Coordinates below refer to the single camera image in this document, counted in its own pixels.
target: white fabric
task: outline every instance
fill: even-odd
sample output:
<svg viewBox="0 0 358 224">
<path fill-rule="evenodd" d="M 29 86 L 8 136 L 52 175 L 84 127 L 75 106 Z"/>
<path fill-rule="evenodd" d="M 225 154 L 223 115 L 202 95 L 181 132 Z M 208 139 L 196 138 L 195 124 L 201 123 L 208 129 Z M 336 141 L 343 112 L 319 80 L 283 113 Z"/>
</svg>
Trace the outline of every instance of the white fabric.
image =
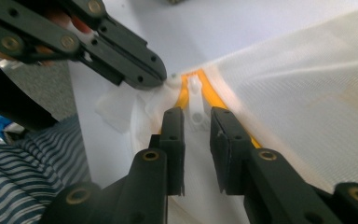
<svg viewBox="0 0 358 224">
<path fill-rule="evenodd" d="M 338 182 L 358 182 L 358 11 L 201 67 L 242 125 L 306 181 L 330 192 Z M 98 103 L 108 123 L 129 133 L 133 153 L 158 132 L 178 78 L 148 92 L 116 90 L 135 92 L 131 112 L 105 110 L 120 106 L 119 97 Z M 186 196 L 170 200 L 169 223 L 247 223 L 242 197 L 219 193 L 209 132 L 190 129 L 185 114 Z"/>
</svg>

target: white plastic clip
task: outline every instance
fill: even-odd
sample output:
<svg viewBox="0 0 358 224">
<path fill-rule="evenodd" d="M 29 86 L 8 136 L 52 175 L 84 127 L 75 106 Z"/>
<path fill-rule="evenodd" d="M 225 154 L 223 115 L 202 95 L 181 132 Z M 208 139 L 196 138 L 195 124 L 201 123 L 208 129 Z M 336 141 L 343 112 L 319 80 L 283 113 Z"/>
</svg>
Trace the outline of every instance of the white plastic clip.
<svg viewBox="0 0 358 224">
<path fill-rule="evenodd" d="M 209 119 L 205 113 L 202 100 L 202 83 L 198 76 L 188 77 L 187 82 L 190 126 L 195 131 L 206 130 L 209 128 Z"/>
</svg>

